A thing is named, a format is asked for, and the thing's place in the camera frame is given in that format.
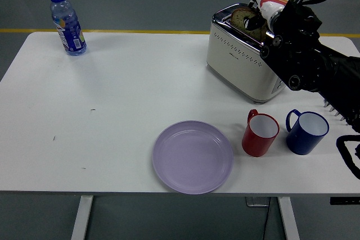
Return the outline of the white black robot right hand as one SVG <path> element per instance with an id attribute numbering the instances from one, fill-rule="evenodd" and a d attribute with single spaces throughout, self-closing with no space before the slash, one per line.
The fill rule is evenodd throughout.
<path id="1" fill-rule="evenodd" d="M 289 0 L 250 0 L 248 7 L 255 11 L 252 18 L 244 17 L 244 27 L 246 30 L 255 30 L 260 28 L 265 22 L 270 31 L 277 18 L 285 8 Z"/>

